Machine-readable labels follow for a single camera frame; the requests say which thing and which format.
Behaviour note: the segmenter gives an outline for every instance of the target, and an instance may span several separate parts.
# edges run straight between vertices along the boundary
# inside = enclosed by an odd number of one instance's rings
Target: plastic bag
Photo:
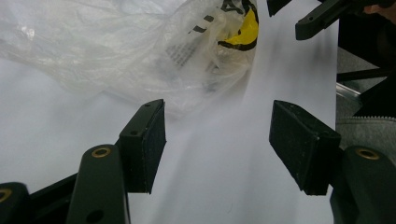
[[[3,0],[0,56],[83,95],[163,98],[182,115],[249,69],[259,32],[252,0]]]

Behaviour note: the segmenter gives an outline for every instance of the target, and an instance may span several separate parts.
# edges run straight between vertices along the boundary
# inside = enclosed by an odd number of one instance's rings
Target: yellow object
[[[256,15],[253,10],[249,10],[241,26],[240,34],[224,41],[232,45],[248,45],[254,42],[258,35],[259,24],[257,23]]]

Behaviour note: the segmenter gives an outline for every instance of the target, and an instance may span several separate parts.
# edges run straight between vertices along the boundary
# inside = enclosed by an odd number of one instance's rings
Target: machine part
[[[21,183],[0,184],[0,224],[26,223],[29,193]]]
[[[166,143],[163,100],[142,105],[120,133],[120,149],[128,192],[151,193]]]
[[[139,163],[129,165],[136,171],[131,172],[132,168],[122,164],[125,181],[129,184],[125,188],[129,192],[151,192],[154,178],[160,163],[161,155],[165,145],[165,125],[164,125],[164,101],[157,100],[149,102],[139,108],[134,117],[125,126],[123,132],[130,134],[141,134],[137,139],[136,145],[126,145],[121,148],[121,138],[129,139],[128,134],[120,134],[120,139],[116,143],[121,151],[121,161],[134,162],[132,155],[144,155]],[[96,159],[105,158],[111,153],[108,147],[96,147],[91,156]],[[138,166],[147,165],[140,170]],[[21,183],[6,183],[0,185],[0,224],[64,224],[69,212],[69,205],[76,185],[77,174],[43,188],[30,195],[26,187]],[[100,212],[93,213],[89,220],[95,220],[100,216]]]
[[[342,166],[359,209],[359,220],[373,224],[396,223],[396,168],[393,163],[374,149],[349,147]]]
[[[289,2],[290,0],[267,0],[270,16],[275,15]],[[362,12],[364,7],[372,5],[390,7],[395,2],[396,0],[325,0],[296,23],[296,39],[306,40],[315,36],[347,13]]]
[[[93,147],[84,153],[67,224],[130,223],[128,196],[120,161],[119,149],[112,145]]]
[[[270,143],[307,195],[326,195],[341,136],[301,107],[274,101]]]
[[[348,117],[337,120],[335,130],[343,137],[340,148],[362,145],[375,148],[396,165],[396,119],[386,117]]]
[[[333,191],[330,205],[332,206],[334,224],[355,224],[357,222],[359,210],[353,198],[345,197]]]

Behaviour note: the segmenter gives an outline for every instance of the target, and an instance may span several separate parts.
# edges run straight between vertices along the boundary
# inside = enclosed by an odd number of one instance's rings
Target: gray fabric
[[[342,149],[364,146],[384,153],[396,165],[396,119],[346,118],[336,122]]]

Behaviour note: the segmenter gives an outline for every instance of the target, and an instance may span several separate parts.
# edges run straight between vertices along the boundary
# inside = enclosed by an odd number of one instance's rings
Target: white sheet
[[[275,99],[334,127],[338,26],[294,39],[294,24],[317,4],[292,1],[269,18],[259,2],[251,76],[205,109],[167,118],[153,192],[130,195],[132,223],[332,223],[329,197],[300,192],[268,142]],[[2,60],[0,71],[0,183],[30,192],[75,173],[87,149],[115,143],[139,107],[106,93],[81,99],[18,63]]]

